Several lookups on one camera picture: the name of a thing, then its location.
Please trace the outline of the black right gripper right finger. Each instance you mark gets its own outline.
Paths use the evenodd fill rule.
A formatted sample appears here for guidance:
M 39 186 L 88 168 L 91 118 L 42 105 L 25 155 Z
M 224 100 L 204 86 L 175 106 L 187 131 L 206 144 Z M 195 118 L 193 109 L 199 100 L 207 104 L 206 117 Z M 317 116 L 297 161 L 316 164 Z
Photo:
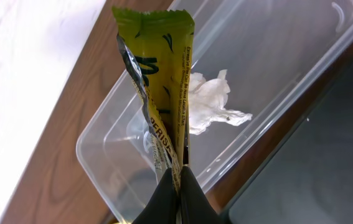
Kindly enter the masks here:
M 182 224 L 222 224 L 188 166 L 181 171 Z

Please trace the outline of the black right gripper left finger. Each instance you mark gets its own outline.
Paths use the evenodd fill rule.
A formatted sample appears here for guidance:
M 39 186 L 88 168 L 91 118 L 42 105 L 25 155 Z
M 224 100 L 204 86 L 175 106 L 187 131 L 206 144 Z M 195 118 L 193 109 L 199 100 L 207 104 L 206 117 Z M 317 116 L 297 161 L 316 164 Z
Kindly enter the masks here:
M 177 194 L 172 180 L 172 169 L 168 168 L 158 183 L 144 210 L 132 224 L 175 224 Z

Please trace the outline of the green snack wrapper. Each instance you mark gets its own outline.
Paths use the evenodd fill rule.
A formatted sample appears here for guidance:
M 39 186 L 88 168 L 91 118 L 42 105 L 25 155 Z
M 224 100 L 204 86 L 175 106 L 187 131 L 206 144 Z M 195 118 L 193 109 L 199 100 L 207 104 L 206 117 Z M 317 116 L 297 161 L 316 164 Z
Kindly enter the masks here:
M 189 80 L 195 22 L 186 10 L 113 7 L 118 50 L 143 103 L 158 179 L 170 168 L 176 190 L 189 164 Z

